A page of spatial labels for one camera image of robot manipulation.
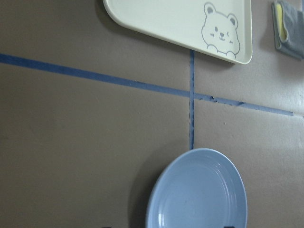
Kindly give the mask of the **blue round plate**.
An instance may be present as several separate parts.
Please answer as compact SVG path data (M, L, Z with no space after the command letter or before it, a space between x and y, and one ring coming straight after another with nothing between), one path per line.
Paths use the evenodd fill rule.
M232 161L208 148L188 151L157 179L145 218L147 228L245 228L247 195Z

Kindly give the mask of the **cream bear tray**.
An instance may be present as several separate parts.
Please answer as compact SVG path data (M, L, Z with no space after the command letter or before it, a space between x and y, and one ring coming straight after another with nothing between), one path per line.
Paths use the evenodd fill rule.
M252 58L249 0L105 0L122 27L234 63Z

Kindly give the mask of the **grey folded cloth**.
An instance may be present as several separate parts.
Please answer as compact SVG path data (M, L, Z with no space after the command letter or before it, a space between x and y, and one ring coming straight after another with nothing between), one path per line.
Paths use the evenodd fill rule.
M303 60L304 12L285 0L275 0L272 15L276 50Z

